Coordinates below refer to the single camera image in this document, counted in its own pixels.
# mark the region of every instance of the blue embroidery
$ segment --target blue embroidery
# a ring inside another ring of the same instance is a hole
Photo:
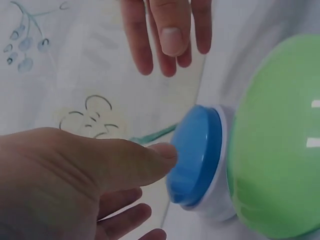
[[[40,13],[36,13],[36,14],[30,14],[22,4],[20,4],[16,1],[11,1],[10,3],[13,5],[16,5],[20,9],[22,16],[21,16],[20,25],[16,29],[13,30],[9,39],[13,42],[21,39],[21,41],[18,43],[17,48],[21,53],[24,54],[24,59],[18,64],[17,70],[21,74],[28,73],[31,71],[31,69],[34,65],[33,59],[27,56],[28,50],[33,47],[34,38],[35,38],[35,36],[29,36],[30,28],[32,26],[34,26],[37,29],[38,33],[40,34],[41,39],[37,43],[38,51],[40,53],[46,53],[51,46],[51,42],[48,38],[44,37],[44,35],[38,25],[36,18],[54,13],[56,11],[67,10],[67,9],[69,9],[68,2],[66,2],[66,1],[63,2],[59,6],[59,8],[57,8],[57,9],[47,11],[47,12],[40,12]],[[15,60],[18,58],[18,52],[12,52],[14,50],[14,43],[13,42],[8,44],[3,49],[3,53],[10,54],[6,60],[8,65],[12,65],[15,62]]]

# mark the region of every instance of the blue cap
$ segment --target blue cap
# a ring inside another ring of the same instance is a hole
[[[178,162],[166,179],[173,203],[192,207],[203,198],[218,167],[222,134],[218,112],[199,105],[177,126],[171,143],[177,149]]]

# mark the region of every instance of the fingernail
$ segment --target fingernail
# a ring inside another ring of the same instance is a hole
[[[152,146],[149,146],[150,149],[154,150],[157,154],[161,157],[168,159],[168,160],[176,160],[177,159],[177,150],[175,146],[172,144],[163,142],[158,143]]]
[[[183,50],[182,32],[177,27],[167,27],[161,32],[160,43],[164,54],[176,57]]]

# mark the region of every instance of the green stem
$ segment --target green stem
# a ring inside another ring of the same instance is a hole
[[[177,124],[174,124],[172,126],[169,126],[165,129],[162,129],[160,131],[157,131],[155,133],[143,136],[143,137],[132,137],[129,139],[129,141],[132,141],[134,143],[140,144],[140,145],[145,145],[145,144],[149,144],[171,132],[173,132],[177,127]]]

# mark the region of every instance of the plastic container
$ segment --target plastic container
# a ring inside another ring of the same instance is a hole
[[[173,203],[217,221],[235,215],[226,175],[226,149],[232,110],[194,106],[178,125],[171,143],[178,163],[166,184]]]

